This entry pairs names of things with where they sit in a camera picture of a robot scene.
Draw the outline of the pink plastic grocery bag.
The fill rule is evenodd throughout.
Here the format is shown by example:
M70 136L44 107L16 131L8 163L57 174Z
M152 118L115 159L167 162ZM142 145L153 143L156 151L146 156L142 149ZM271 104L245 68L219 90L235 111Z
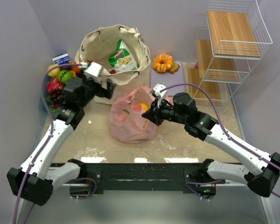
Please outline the pink plastic grocery bag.
M145 112L138 103L150 107L154 97L151 89L139 86L116 97L110 110L111 136L121 142L138 144L152 139L157 127L142 117Z

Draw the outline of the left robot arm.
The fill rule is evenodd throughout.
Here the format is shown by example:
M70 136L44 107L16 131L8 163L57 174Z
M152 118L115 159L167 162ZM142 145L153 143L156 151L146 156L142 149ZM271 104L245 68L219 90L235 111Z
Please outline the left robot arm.
M7 179L17 199L25 199L43 206L54 190L63 184L84 178L86 166L71 159L54 171L50 165L66 139L82 120L84 107L95 97L111 99L115 83L107 80L107 87L92 78L73 78L63 87L63 103L53 115L51 127L34 152L19 168L10 168Z

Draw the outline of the round yellow orange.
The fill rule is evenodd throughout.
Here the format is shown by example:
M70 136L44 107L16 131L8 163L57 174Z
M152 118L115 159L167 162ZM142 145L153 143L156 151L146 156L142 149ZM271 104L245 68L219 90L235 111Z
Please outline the round yellow orange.
M145 112L149 110L149 106L144 103L138 103L138 105L140 105Z

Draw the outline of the green white chips bag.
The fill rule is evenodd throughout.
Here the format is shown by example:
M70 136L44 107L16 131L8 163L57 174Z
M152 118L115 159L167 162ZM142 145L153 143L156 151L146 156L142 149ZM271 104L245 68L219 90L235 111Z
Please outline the green white chips bag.
M109 56L108 61L116 73L138 69L134 56L121 39L118 40L116 50Z

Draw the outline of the cream canvas tote bag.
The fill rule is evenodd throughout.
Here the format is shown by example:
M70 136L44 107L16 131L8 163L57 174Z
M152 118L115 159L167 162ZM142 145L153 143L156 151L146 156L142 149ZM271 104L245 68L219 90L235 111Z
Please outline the cream canvas tote bag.
M100 27L83 39L75 62L95 62L103 67L101 79L116 85L111 99L95 97L94 101L110 105L114 99L150 81L150 51L141 33L123 25Z

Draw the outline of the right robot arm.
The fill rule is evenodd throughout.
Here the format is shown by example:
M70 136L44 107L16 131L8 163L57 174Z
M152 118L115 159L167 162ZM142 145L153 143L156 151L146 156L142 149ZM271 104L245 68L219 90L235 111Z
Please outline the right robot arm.
M184 125L194 138L214 145L240 162L240 165L206 160L200 173L213 180L230 180L248 186L255 194L269 197L280 177L280 154L269 154L227 131L214 117L198 111L194 99L185 92L177 93L173 103L165 99L164 92L151 92L155 97L142 116L157 126L163 121Z

